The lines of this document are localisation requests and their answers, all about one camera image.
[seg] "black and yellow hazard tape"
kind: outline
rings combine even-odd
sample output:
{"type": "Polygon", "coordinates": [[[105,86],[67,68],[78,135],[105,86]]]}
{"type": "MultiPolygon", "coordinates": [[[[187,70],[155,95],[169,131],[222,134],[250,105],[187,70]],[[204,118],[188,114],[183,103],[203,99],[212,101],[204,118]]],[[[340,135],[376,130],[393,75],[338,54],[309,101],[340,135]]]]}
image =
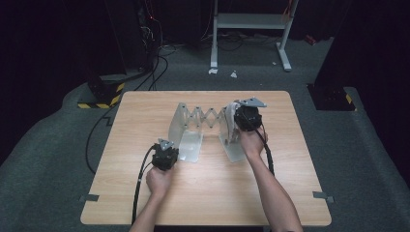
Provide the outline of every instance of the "black and yellow hazard tape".
{"type": "Polygon", "coordinates": [[[125,83],[118,85],[116,88],[115,94],[112,96],[111,101],[107,102],[98,102],[98,101],[83,101],[78,102],[77,105],[79,108],[110,108],[115,106],[121,97],[121,92],[123,91],[125,83]]]}

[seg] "hand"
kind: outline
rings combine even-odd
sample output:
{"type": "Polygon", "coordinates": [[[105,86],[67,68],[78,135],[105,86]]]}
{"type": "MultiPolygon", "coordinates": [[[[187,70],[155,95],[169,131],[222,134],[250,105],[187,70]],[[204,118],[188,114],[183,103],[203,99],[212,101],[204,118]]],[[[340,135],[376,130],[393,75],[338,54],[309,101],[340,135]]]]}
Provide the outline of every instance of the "hand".
{"type": "MultiPolygon", "coordinates": [[[[259,133],[264,136],[265,140],[268,142],[268,134],[263,131],[263,129],[258,128],[259,133]]],[[[241,146],[247,155],[248,160],[253,158],[260,158],[260,153],[263,150],[264,143],[260,139],[256,131],[241,131],[241,146]]]]}
{"type": "Polygon", "coordinates": [[[174,167],[162,171],[157,167],[151,168],[147,173],[147,185],[151,195],[163,198],[169,190],[174,172],[174,167]]]}

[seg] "wooden table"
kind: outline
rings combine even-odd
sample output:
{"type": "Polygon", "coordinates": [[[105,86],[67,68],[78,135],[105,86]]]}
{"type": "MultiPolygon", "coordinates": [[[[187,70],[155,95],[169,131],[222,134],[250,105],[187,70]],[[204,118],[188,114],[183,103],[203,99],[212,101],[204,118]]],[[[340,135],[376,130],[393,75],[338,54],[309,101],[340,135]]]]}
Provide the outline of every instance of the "wooden table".
{"type": "MultiPolygon", "coordinates": [[[[203,111],[212,107],[219,111],[234,100],[251,97],[268,104],[259,112],[269,134],[276,177],[292,198],[302,225],[330,224],[326,201],[313,198],[312,192],[322,189],[290,96],[282,91],[125,93],[90,189],[90,194],[99,199],[86,201],[81,221],[131,224],[133,195],[143,157],[159,137],[167,138],[179,102],[186,103],[189,110],[201,106],[203,111]]],[[[157,223],[268,225],[248,161],[229,161],[218,138],[219,126],[210,129],[204,124],[203,132],[198,162],[176,163],[172,187],[157,223]]],[[[138,212],[149,195],[144,175],[138,212]]]]}

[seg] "black camera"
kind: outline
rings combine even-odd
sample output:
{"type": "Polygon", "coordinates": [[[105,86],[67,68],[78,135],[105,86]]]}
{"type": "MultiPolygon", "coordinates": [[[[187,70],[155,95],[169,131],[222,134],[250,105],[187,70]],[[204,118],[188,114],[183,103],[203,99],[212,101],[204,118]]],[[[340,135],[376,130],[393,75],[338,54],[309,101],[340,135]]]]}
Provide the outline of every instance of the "black camera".
{"type": "Polygon", "coordinates": [[[178,160],[179,149],[169,147],[163,150],[158,143],[154,146],[156,153],[153,154],[152,164],[162,171],[171,169],[174,163],[178,160]]]}
{"type": "Polygon", "coordinates": [[[262,115],[257,107],[241,105],[236,109],[233,119],[241,131],[254,131],[262,125],[262,115]]]}

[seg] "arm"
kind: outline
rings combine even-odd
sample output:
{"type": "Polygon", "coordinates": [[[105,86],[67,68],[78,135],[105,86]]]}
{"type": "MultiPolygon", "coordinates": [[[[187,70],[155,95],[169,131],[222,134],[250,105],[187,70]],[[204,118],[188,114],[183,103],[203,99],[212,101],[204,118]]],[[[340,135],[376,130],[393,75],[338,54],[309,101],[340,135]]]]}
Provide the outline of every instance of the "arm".
{"type": "Polygon", "coordinates": [[[263,211],[272,231],[303,231],[292,200],[260,157],[263,149],[260,137],[255,131],[241,131],[241,145],[255,175],[263,211]]]}
{"type": "Polygon", "coordinates": [[[173,169],[161,171],[157,167],[153,167],[148,171],[147,185],[151,195],[144,209],[139,213],[135,223],[132,225],[130,232],[154,231],[158,211],[171,184],[173,169]]]}

